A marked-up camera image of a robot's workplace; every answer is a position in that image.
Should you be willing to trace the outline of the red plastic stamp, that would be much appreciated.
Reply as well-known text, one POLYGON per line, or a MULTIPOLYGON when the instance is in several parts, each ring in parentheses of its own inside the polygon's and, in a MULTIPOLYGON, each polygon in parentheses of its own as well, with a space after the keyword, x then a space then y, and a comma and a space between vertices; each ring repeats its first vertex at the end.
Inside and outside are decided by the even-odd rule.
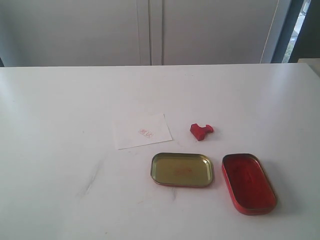
POLYGON ((214 132, 214 128, 208 124, 201 127, 197 123, 194 123, 190 126, 190 132, 198 141, 203 141, 207 134, 214 132))

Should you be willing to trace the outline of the gold tin lid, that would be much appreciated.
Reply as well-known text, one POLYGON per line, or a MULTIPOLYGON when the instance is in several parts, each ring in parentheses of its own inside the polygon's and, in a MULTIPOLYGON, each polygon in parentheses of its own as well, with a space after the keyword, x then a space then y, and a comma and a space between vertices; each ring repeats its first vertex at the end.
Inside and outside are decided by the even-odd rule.
POLYGON ((157 153, 150 176, 158 185, 184 188, 206 188, 215 180, 212 161, 198 153, 157 153))

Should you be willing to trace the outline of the red ink pad tin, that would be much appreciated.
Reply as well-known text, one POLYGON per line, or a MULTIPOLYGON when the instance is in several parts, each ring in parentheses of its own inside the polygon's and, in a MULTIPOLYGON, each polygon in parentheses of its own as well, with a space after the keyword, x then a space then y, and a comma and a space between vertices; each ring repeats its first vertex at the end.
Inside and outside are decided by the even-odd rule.
POLYGON ((244 215, 264 215, 277 205, 277 196, 259 159, 250 153, 227 154, 222 173, 236 210, 244 215))

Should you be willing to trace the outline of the white paper sheet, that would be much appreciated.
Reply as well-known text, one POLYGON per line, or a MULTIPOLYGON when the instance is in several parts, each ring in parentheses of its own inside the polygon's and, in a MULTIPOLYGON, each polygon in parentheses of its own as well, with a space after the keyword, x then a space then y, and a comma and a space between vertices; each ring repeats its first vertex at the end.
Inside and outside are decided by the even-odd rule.
POLYGON ((118 117, 113 122, 112 130, 117 150, 168 142, 173 139, 163 113, 118 117))

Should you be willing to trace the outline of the grey cabinet doors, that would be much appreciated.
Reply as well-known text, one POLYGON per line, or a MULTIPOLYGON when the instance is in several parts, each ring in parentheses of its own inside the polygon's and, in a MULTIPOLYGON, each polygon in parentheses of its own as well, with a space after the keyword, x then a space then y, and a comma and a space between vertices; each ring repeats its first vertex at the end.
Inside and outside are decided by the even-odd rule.
POLYGON ((270 63, 288 0, 3 0, 8 67, 270 63))

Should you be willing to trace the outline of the adjacent white table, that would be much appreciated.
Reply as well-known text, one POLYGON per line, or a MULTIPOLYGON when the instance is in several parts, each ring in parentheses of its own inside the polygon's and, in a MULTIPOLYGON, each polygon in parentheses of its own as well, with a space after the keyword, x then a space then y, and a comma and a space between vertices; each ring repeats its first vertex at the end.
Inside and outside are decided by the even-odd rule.
POLYGON ((320 76, 320 58, 300 58, 298 63, 305 63, 320 76))

